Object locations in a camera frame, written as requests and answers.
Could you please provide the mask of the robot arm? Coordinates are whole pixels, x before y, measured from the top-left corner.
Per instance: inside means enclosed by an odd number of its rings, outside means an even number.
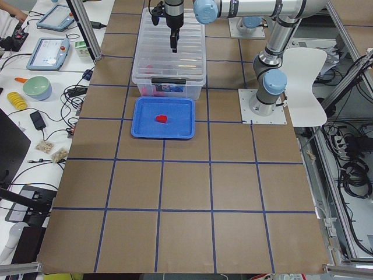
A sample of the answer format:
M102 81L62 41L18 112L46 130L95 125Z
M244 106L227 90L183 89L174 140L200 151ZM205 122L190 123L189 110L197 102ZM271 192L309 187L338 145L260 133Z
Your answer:
M286 76L278 69L300 19L308 18L326 6L326 1L194 1L193 12L203 25L217 18L269 16L275 25L265 48L255 57L253 68L259 89L249 105L253 113L269 116L286 87Z

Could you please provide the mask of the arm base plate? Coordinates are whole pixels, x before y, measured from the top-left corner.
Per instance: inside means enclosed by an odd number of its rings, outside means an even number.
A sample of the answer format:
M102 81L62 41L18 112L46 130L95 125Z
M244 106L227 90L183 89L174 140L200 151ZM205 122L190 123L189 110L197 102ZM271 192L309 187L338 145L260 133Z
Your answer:
M244 124L286 125L287 120L280 96L275 104L262 104L257 89L239 89L241 119Z
M228 20L230 37L235 39L265 38L263 18L260 16L234 17Z

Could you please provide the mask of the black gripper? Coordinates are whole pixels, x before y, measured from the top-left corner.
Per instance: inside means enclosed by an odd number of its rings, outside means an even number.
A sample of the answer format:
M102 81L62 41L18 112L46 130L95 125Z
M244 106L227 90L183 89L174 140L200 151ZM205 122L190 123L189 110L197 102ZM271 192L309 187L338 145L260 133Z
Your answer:
M171 29L170 48L173 53L177 53L179 40L179 29L184 24L184 1L183 0L165 0L164 11L166 13L166 23Z

